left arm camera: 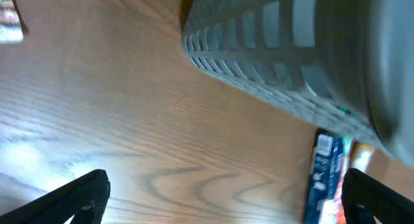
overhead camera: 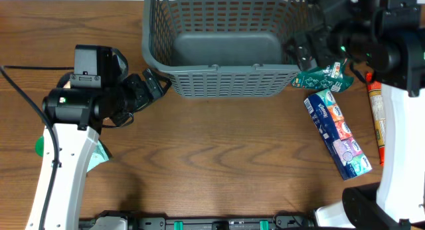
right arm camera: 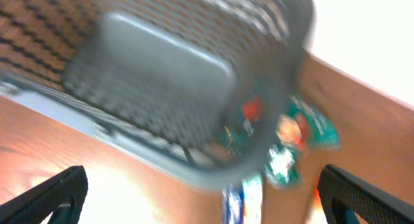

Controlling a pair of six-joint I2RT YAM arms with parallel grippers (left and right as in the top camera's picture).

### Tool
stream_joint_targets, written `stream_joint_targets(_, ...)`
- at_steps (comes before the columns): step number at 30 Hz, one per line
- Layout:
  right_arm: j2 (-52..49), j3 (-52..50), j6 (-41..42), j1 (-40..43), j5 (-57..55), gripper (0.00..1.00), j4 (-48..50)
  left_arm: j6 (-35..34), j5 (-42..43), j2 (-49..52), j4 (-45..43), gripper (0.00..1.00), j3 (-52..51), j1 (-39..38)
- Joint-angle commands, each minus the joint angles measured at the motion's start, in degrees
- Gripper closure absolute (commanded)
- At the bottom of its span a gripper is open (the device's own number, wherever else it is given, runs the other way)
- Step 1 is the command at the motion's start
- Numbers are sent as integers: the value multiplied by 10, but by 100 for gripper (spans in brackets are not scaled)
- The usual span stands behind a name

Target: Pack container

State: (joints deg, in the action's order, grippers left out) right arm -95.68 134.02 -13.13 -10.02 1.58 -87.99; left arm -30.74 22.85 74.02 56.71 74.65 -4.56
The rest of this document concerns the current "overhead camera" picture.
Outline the green Nescafe coffee bag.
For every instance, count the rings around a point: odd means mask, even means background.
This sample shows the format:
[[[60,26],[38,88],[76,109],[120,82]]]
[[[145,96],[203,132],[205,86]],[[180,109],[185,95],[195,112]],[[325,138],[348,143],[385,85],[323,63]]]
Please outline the green Nescafe coffee bag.
[[[347,59],[328,65],[325,68],[316,67],[309,71],[300,72],[291,82],[295,88],[312,90],[330,89],[332,92],[344,92],[354,82],[352,76],[345,74]]]

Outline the grey plastic basket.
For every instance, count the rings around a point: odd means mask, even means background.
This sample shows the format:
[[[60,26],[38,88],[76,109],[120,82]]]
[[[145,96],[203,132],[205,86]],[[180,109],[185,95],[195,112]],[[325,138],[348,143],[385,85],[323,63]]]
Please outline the grey plastic basket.
[[[142,54],[187,98],[273,96],[299,73],[284,44],[312,14],[307,0],[144,0]]]

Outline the orange spaghetti packet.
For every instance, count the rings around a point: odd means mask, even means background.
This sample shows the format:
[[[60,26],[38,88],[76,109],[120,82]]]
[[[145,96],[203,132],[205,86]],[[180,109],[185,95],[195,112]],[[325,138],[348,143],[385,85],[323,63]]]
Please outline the orange spaghetti packet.
[[[386,122],[382,96],[382,84],[377,81],[372,81],[372,77],[373,74],[371,72],[366,73],[367,90],[373,115],[375,134],[377,137],[380,165],[384,166]]]

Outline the blue Kleenex tissue multipack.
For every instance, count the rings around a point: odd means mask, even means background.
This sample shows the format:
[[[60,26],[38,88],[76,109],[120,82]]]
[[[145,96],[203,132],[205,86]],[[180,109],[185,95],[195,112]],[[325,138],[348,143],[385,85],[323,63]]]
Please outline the blue Kleenex tissue multipack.
[[[329,89],[309,95],[303,103],[344,180],[373,169]]]

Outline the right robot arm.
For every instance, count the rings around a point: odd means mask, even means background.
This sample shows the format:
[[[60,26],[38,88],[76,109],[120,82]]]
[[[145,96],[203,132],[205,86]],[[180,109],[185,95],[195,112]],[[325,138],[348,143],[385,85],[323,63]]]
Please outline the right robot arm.
[[[316,229],[424,225],[424,29],[418,0],[306,0],[316,23],[288,40],[301,70],[347,58],[382,85],[384,167],[378,183],[349,187],[315,211]]]

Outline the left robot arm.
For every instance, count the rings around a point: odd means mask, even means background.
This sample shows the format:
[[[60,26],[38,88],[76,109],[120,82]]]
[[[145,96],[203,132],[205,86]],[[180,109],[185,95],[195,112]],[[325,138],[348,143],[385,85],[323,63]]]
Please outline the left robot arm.
[[[90,159],[100,134],[123,128],[134,115],[163,97],[171,81],[150,69],[69,74],[70,87],[50,91],[42,103],[46,122],[42,167],[27,229],[77,229]]]

